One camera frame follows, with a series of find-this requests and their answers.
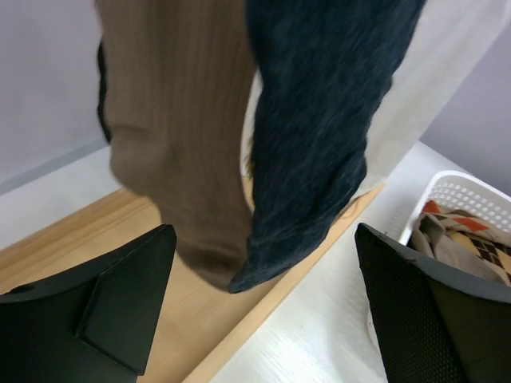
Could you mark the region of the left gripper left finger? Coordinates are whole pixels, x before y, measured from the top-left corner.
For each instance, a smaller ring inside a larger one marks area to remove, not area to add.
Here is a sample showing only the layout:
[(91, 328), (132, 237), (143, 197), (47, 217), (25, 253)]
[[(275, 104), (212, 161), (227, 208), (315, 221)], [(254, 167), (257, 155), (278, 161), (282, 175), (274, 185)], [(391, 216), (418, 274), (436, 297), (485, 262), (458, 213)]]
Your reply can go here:
[(113, 251), (1, 296), (1, 380), (135, 382), (144, 375), (176, 233), (160, 225)]

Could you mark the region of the dark navy sock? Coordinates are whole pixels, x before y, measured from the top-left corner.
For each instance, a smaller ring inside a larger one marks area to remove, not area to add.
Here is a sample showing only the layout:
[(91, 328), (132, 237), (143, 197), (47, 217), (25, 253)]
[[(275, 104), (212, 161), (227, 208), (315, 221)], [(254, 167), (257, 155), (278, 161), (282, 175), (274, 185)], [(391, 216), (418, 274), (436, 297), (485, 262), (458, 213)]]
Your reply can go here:
[(249, 290), (326, 238), (366, 177), (367, 133), (392, 86), (422, 1), (250, 1), (262, 92), (252, 139), (248, 258), (228, 285)]

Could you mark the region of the black sock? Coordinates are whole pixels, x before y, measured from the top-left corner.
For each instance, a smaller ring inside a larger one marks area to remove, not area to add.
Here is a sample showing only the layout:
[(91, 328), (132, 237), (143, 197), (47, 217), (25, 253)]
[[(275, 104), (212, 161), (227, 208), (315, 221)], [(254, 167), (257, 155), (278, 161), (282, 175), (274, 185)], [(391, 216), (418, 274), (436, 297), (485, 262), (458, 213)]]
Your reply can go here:
[(99, 89), (98, 89), (98, 102), (97, 102), (97, 118), (100, 123), (103, 136), (108, 144), (111, 142), (111, 132), (106, 124), (105, 119), (105, 99), (107, 93), (107, 76), (106, 76), (106, 65), (105, 57), (103, 52), (102, 43), (97, 49), (97, 68), (99, 72)]

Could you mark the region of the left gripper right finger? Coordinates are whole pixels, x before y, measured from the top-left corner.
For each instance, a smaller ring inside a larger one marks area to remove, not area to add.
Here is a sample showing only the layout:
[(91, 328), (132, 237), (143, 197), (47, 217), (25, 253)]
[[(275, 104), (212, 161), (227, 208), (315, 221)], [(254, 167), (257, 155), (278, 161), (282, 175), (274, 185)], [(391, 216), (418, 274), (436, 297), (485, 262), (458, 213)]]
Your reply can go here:
[(355, 242), (389, 382), (508, 382), (510, 288), (361, 223)]

